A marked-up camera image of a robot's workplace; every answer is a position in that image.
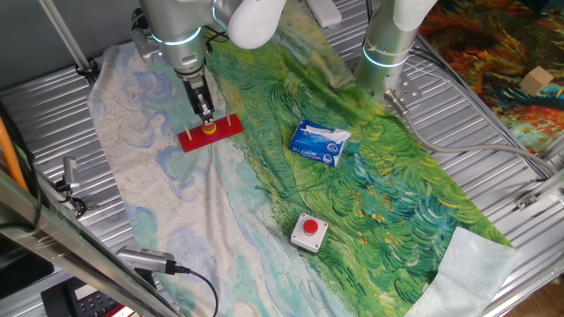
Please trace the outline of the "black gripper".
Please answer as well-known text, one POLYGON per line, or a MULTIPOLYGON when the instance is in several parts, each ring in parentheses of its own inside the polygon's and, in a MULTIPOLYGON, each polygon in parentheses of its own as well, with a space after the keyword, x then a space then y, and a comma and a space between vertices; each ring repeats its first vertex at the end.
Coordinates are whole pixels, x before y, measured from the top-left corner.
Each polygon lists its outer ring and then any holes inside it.
POLYGON ((204 66, 191 72, 178 72, 178 77, 183 82, 190 105, 203 125, 211 126, 214 123, 214 105, 204 74, 204 66))

